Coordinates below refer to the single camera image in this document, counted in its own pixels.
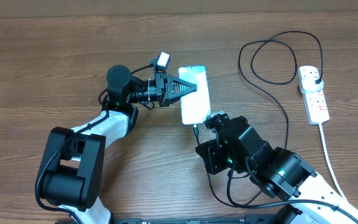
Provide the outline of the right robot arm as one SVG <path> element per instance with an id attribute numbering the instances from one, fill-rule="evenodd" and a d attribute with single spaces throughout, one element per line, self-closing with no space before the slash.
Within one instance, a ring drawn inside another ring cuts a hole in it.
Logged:
<path id="1" fill-rule="evenodd" d="M 243 116 L 229 118 L 215 113 L 204 121 L 216 137 L 196 147 L 211 175 L 226 169 L 246 172 L 253 184 L 279 202 L 255 208 L 279 206 L 272 223 L 358 223 L 358 209 L 343 199 L 314 167 L 298 154 L 272 148 Z"/>

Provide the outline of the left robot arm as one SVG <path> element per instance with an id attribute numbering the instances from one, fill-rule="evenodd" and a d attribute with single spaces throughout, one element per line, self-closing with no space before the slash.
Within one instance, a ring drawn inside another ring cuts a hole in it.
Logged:
<path id="1" fill-rule="evenodd" d="M 74 223 L 114 223 L 99 197 L 105 149 L 134 129 L 137 104 L 169 106 L 197 90 L 164 68 L 153 70 L 153 80 L 141 80 L 123 65 L 111 67 L 98 98 L 100 115 L 82 126 L 51 130 L 35 181 L 39 207 L 65 212 Z"/>

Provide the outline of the blue Samsung Galaxy smartphone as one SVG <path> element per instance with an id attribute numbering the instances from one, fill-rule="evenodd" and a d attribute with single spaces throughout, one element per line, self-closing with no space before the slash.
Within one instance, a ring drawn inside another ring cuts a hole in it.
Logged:
<path id="1" fill-rule="evenodd" d="M 185 125 L 203 123 L 211 114 L 207 69 L 204 65 L 180 67 L 178 77 L 196 85 L 196 91 L 181 97 L 181 120 Z"/>

